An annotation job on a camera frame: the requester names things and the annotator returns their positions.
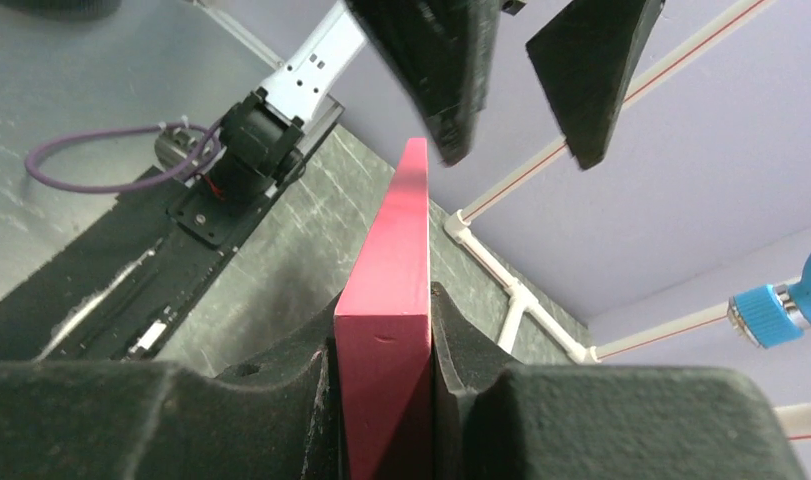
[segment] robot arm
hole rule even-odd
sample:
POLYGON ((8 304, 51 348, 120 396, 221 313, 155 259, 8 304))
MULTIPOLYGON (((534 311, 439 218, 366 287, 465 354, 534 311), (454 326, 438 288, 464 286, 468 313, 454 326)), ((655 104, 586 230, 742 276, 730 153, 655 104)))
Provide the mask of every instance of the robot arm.
POLYGON ((264 79, 221 123, 223 159, 210 181, 227 200, 249 204, 296 180, 307 160, 297 145, 331 86, 365 38, 338 2, 287 63, 264 79))

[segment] white pipe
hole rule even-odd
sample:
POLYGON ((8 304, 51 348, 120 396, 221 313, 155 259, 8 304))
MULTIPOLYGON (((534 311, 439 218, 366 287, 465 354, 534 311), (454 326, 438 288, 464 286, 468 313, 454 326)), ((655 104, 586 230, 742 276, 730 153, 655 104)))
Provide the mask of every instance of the white pipe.
POLYGON ((594 350, 593 347, 585 347, 577 342, 567 333, 567 330, 564 330, 564 327, 562 327, 560 323, 552 318, 552 315, 543 308, 540 302, 529 305, 528 311, 535 317, 535 320, 549 332, 552 338, 564 348, 570 360, 576 363, 599 363, 599 360, 596 358, 596 350, 594 350))
MULTIPOLYGON (((653 65, 649 70, 636 77, 629 85, 628 94, 623 100, 623 109, 629 108, 641 97, 651 92, 655 87, 664 83, 676 72, 696 60, 709 48, 717 44, 727 35, 755 18, 760 12, 769 7, 775 0, 739 0, 729 9, 712 20, 697 33, 676 47, 667 56, 653 65)), ((463 210, 461 214, 465 222, 484 213, 485 210, 499 202, 525 183, 528 179, 543 170, 547 165, 557 160, 567 149, 564 137, 555 139, 534 157, 522 166, 511 172, 507 177, 494 185, 484 195, 476 199, 463 210)))
POLYGON ((561 327, 561 324, 543 308, 531 290, 499 263, 496 257, 473 236, 469 225, 462 221, 458 213, 460 212, 450 215, 446 219, 444 223, 446 233, 478 259, 479 263, 503 286, 510 297, 509 312, 505 316, 505 323, 500 333, 500 346, 506 352, 511 353, 523 313, 529 312, 547 333, 561 345, 571 360, 576 363, 597 363, 593 348, 585 347, 567 333, 561 327))
MULTIPOLYGON (((790 285, 799 281, 799 277, 794 277, 780 283, 790 285)), ((605 360, 606 358, 614 355, 628 352, 636 348, 645 347, 651 343, 666 340, 676 335, 696 330, 697 328, 724 321, 727 318, 726 313, 728 309, 729 303, 724 302, 713 307, 706 308, 705 310, 701 310, 690 315, 685 315, 682 318, 667 322, 649 330, 644 330, 643 332, 629 335, 626 338, 622 338, 611 343, 606 343, 605 345, 599 347, 594 347, 596 350, 596 356, 600 360, 605 360)))
POLYGON ((776 408, 776 416, 789 440, 811 440, 811 403, 776 408))
POLYGON ((514 342, 517 340, 517 331, 523 322, 523 315, 526 313, 526 302, 520 297, 511 296, 508 300, 508 313, 505 314, 505 323, 502 324, 502 331, 499 332, 499 340, 496 344, 508 353, 514 350, 514 342))

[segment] pink block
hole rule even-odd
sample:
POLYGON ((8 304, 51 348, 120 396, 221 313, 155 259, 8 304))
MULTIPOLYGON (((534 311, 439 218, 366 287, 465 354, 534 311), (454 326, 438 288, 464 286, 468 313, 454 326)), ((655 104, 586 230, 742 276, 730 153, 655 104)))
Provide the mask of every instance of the pink block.
POLYGON ((432 477, 428 215, 412 138, 334 314, 352 480, 432 477))

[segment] scratched surface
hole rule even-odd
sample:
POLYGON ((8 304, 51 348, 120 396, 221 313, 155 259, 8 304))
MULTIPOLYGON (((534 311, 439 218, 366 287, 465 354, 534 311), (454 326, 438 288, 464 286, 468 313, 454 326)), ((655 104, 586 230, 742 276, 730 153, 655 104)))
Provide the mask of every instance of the scratched surface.
MULTIPOLYGON (((28 181, 22 158, 37 142, 181 115, 208 123, 269 71, 213 20, 180 1, 123 2, 107 21, 84 25, 33 19, 0 6, 0 298, 114 201, 28 181)), ((84 145, 46 168, 96 184, 134 179, 154 163, 152 141, 84 145)), ((345 284, 392 173, 337 127, 160 358, 213 375, 310 318, 345 284)), ((495 338, 507 296, 445 236, 444 218, 432 205, 432 278, 495 338)), ((584 328, 541 299, 571 332, 587 338, 584 328)), ((566 361, 530 320, 521 326, 514 353, 524 361, 566 361)))

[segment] red stripe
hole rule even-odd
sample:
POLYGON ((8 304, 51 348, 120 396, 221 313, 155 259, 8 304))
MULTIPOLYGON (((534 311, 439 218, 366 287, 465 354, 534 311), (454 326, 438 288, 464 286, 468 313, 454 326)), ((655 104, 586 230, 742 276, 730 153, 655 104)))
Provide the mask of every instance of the red stripe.
POLYGON ((679 334, 682 334, 682 333, 685 333, 685 332, 690 332, 691 330, 695 330, 695 329, 697 329, 699 327, 704 327, 706 325, 711 325, 714 322, 719 322, 720 320, 723 320, 724 318, 727 318, 727 317, 722 316, 722 317, 712 318, 711 320, 706 320, 706 321, 704 321, 702 323, 698 323, 696 325, 691 325, 690 327, 683 328, 681 330, 668 333, 667 335, 662 335, 660 337, 656 337, 656 338, 653 338, 651 340, 641 342, 641 343, 639 343, 637 345, 632 345, 631 347, 626 347, 626 348, 624 348, 622 350, 617 350, 616 352, 611 352, 608 355, 603 355, 603 356, 599 357, 599 359, 600 360, 605 360, 606 358, 613 357, 614 355, 617 355, 618 353, 628 352, 629 350, 634 350, 636 348, 640 348, 640 347, 649 345, 650 343, 655 343, 655 342, 657 342, 659 340, 664 340, 664 339, 667 339, 667 338, 670 338, 670 337, 675 337, 676 335, 679 335, 679 334))
POLYGON ((796 442, 797 440, 811 440, 811 435, 798 435, 796 437, 788 437, 788 440, 796 442))
MULTIPOLYGON (((694 53, 696 53, 696 52, 697 52, 699 49, 701 49, 702 47, 704 47, 704 46, 708 45, 708 43, 709 43, 709 42, 711 42, 712 40, 714 40, 715 38, 717 38, 718 36, 720 36, 720 34, 722 34, 723 32, 725 32, 725 31, 726 31, 726 30, 728 30, 729 28, 731 28, 731 27, 732 27, 732 25, 734 25, 735 23, 737 23, 738 21, 740 21, 740 20, 741 20, 742 18, 744 18, 745 16, 749 15, 749 14, 750 14, 750 13, 751 13, 753 10, 755 10, 756 8, 758 8, 758 7, 759 7, 759 6, 760 6, 762 3, 766 2, 766 1, 767 1, 767 0, 759 0, 758 2, 754 3, 754 4, 753 4, 753 5, 750 7, 750 8, 748 8, 748 9, 744 10, 743 12, 741 12, 741 13, 740 13, 740 14, 739 14, 737 17, 733 18, 733 19, 732 19, 732 20, 730 20, 728 23, 726 23, 725 25, 723 25, 722 27, 720 27, 720 28, 719 28, 717 31, 715 31, 713 34, 711 34, 711 35, 710 35, 708 38, 706 38, 705 40, 703 40, 703 41, 702 41, 702 42, 701 42, 699 45, 697 45, 696 47, 692 48, 692 49, 691 49, 691 50, 690 50, 688 53, 686 53, 686 54, 682 55, 681 57, 679 57, 679 59, 678 59, 678 60, 676 60, 675 62, 673 62, 673 64, 672 64, 672 65, 670 65, 669 67, 667 67, 667 68, 665 68, 664 70, 662 70, 662 71, 661 71, 661 72, 660 72, 658 75, 656 75, 655 77, 651 78, 651 79, 650 79, 648 82, 646 82, 646 83, 645 83, 643 86, 641 86, 640 88, 638 88, 637 90, 635 90, 635 91, 634 91, 634 92, 633 92, 631 95, 629 95, 628 97, 626 97, 626 98, 623 100, 623 103, 626 103, 626 102, 628 102, 629 100, 631 100, 631 99, 633 99, 634 97, 636 97, 637 95, 639 95, 639 94, 643 93, 643 92, 644 92, 646 89, 648 89, 648 88, 649 88, 649 87, 650 87, 650 86, 651 86, 653 83, 655 83, 655 82, 656 82, 658 79, 660 79, 661 77, 663 77, 664 75, 666 75, 668 72, 671 72, 671 71, 672 71, 674 68, 676 68, 677 66, 679 66, 680 64, 682 64, 682 63, 683 63, 685 60, 687 60, 687 59, 688 59, 688 58, 689 58, 691 55, 693 55, 694 53)), ((564 147, 566 147, 566 146, 567 146, 567 142, 562 143, 562 144, 561 144, 561 146, 560 146, 560 147, 558 147, 558 149, 554 150, 552 153, 550 153, 549 155, 547 155, 547 156, 546 156, 546 158, 544 158, 544 159, 543 159, 543 160, 541 160, 540 162, 536 163, 536 164, 535 164, 533 167, 531 167, 530 169, 526 170, 526 171, 525 171, 525 173, 523 173, 522 175, 520 175, 520 176, 519 176, 519 177, 518 177, 516 180, 514 180, 513 182, 511 182, 511 183, 509 183, 508 185, 506 185, 506 186, 505 186, 505 187, 504 187, 502 190, 500 190, 500 191, 499 191, 499 192, 497 192, 495 195, 493 195, 492 197, 490 197, 490 198, 489 198, 487 201, 485 201, 484 203, 482 203, 481 205, 479 205, 479 206, 478 206, 478 207, 477 207, 475 210, 473 210, 473 212, 472 212, 472 213, 470 213, 469 215, 467 215, 466 217, 464 217, 464 221, 465 221, 465 222, 466 222, 466 221, 469 221, 471 218, 473 218, 474 216, 476 216, 476 215, 477 215, 479 212, 481 212, 482 210, 484 210, 485 208, 487 208, 487 207, 490 205, 490 203, 491 203, 491 202, 493 202, 494 200, 496 200, 498 197, 500 197, 500 196, 504 195, 504 194, 505 194, 505 192, 507 192, 508 190, 511 190, 511 189, 515 188, 515 187, 516 187, 517 185, 519 185, 519 184, 520 184, 520 183, 521 183, 523 180, 525 180, 525 179, 526 179, 526 177, 528 177, 528 176, 529 176, 529 175, 530 175, 530 174, 531 174, 533 171, 537 170, 538 168, 540 168, 540 166, 541 166, 541 165, 543 165, 544 163, 549 162, 549 161, 550 161, 550 160, 551 160, 553 157, 555 157, 556 155, 558 155, 559 153, 561 153, 561 152, 564 150, 564 147)))

